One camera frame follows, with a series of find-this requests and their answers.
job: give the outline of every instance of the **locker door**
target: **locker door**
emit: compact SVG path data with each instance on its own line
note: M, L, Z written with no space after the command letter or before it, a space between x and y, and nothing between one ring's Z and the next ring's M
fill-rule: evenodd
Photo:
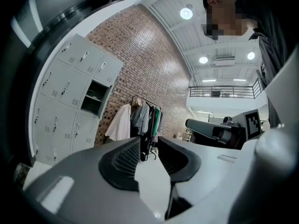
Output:
M81 112L74 124L73 153L93 147L93 135L98 117Z
M123 62L117 60L116 58L107 55L97 70L97 73L94 75L94 78L100 80L107 86L113 85L115 82L121 68Z
M36 160L45 164L53 165L53 128L55 124L56 102L52 99L39 95L33 123L33 142L36 152Z
M49 98L57 99L65 86L70 71L71 69L63 62L55 59L44 76L41 93Z
M78 108L88 81L88 77L73 70L67 80L65 80L64 88L60 91L59 102Z
M75 59L78 59L80 57L80 52L82 52L82 50L84 49L82 39L84 38L79 36L78 34L75 34L57 54L57 59L69 65L73 65Z
M91 76L106 53L86 42L88 44L78 53L80 57L75 59L74 67Z
M55 163L71 154L71 137L76 111L58 105L56 110L56 128L53 132L53 154Z
M57 58L88 75L92 75L105 54L86 38L76 34L69 43L66 43Z

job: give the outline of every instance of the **floor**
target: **floor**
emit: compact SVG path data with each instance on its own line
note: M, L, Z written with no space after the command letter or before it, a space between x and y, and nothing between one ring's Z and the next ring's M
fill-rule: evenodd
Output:
M29 170L28 175L25 179L23 190L26 190L27 187L40 175L42 175L44 172L48 171L52 166L41 163L39 161L36 161L33 165L33 167Z
M153 154L147 161L139 162L135 172L139 183L139 195L159 220L164 220L171 191L170 177L159 157Z

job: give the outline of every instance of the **balcony railing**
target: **balcony railing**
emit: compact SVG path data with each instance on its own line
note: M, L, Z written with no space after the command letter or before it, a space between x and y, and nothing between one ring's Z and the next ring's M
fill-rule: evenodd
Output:
M217 85L217 86L190 86L190 97L210 98L248 98L255 99L262 93L257 79L253 86Z

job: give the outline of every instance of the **clothing rack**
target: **clothing rack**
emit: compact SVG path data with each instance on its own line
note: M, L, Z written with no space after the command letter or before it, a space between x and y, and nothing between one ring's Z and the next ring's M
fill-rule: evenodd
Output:
M155 106L159 107L160 110L162 110L161 107L160 107L159 105L156 105L155 103L150 102L149 100L147 100L147 99L145 99L145 98L142 98L142 97L140 97L140 96L138 96L138 95L134 95L134 96L133 96L133 98L132 98L132 100L131 100L131 106L133 106L133 100L134 100L135 97L138 97L138 98L140 98L140 99L143 99L143 100L145 100L145 101L151 103L152 105L155 105Z
M161 106L156 105L155 103L153 103L153 102L151 102L151 101L149 101L149 100L147 100L147 99L145 99L145 98L142 98L142 97L140 97L139 95L134 95L134 96L132 97L132 100L131 100L131 106L133 106L133 100L134 100L135 97L140 98L140 99L143 99L143 100L145 100L146 102L149 102L149 103L151 103L152 105L155 105L155 106L159 107L160 110L162 110L162 109L161 109ZM157 156L156 156L156 154L155 154L154 152L152 152L154 146L155 146L155 144L151 146L151 149L150 149L149 151L150 151L150 154L153 154L153 155L155 156L155 160L156 160Z

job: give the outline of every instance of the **gray plastic panel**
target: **gray plastic panel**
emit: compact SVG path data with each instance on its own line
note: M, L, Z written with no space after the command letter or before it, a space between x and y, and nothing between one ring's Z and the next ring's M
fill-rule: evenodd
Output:
M57 178L68 176L74 185L61 204L58 217L78 224L157 223L138 192L114 188L99 172L102 156L132 139L72 154L35 180L27 194L38 198Z

